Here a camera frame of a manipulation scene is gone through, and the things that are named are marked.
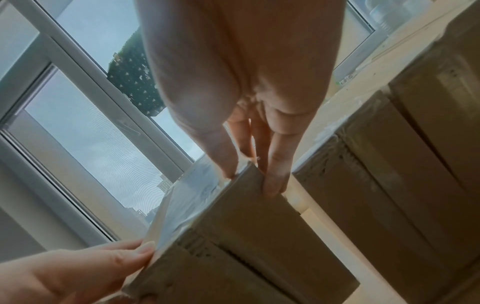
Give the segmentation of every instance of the hand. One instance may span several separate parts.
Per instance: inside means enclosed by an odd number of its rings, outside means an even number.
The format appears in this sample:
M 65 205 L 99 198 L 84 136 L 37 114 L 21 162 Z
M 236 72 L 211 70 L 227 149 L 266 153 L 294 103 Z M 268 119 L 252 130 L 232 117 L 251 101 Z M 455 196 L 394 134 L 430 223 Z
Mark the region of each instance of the hand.
M 155 246 L 124 241 L 79 251 L 50 251 L 0 264 L 0 302 L 5 304 L 92 304 L 118 291 L 144 267 Z M 111 304 L 131 303 L 119 298 Z M 141 304 L 154 304 L 145 299 Z
M 345 0 L 137 0 L 149 64 L 175 121 L 234 177 L 239 149 L 286 190 L 327 93 Z

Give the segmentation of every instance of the sky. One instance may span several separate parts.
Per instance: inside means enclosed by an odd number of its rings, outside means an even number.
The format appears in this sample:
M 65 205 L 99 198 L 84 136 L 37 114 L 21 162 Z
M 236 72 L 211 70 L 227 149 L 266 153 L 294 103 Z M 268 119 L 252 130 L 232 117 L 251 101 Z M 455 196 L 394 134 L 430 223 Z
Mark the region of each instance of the sky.
M 139 27 L 133 0 L 73 0 L 57 21 L 104 70 Z M 124 207 L 160 204 L 159 170 L 62 72 L 26 110 Z M 168 110 L 154 120 L 190 157 L 203 154 Z

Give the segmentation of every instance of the cloudy sky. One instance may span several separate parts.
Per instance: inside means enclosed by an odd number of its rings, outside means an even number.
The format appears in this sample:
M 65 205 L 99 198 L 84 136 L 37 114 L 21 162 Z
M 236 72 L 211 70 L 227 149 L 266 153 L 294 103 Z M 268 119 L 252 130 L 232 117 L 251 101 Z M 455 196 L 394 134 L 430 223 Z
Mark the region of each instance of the cloudy sky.
M 73 0 L 57 21 L 104 70 L 139 27 L 133 0 Z M 158 206 L 159 170 L 63 73 L 26 110 L 123 206 L 144 213 Z M 154 120 L 193 159 L 202 155 L 168 111 Z

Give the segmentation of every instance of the green patterned curtain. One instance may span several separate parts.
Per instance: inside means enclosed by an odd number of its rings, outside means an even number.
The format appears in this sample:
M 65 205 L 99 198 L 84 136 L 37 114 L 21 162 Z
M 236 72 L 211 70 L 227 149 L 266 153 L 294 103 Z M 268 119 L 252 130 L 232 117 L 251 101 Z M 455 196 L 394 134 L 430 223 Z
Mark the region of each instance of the green patterned curtain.
M 165 108 L 147 62 L 140 29 L 114 54 L 108 80 L 145 116 L 154 117 Z

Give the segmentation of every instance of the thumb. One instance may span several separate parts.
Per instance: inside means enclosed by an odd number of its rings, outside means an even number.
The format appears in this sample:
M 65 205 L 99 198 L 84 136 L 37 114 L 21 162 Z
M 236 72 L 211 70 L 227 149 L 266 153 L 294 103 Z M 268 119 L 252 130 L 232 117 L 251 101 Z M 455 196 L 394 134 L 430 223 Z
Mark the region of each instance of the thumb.
M 135 250 L 53 251 L 37 256 L 30 266 L 34 277 L 57 299 L 90 287 L 125 278 L 144 267 L 155 243 Z

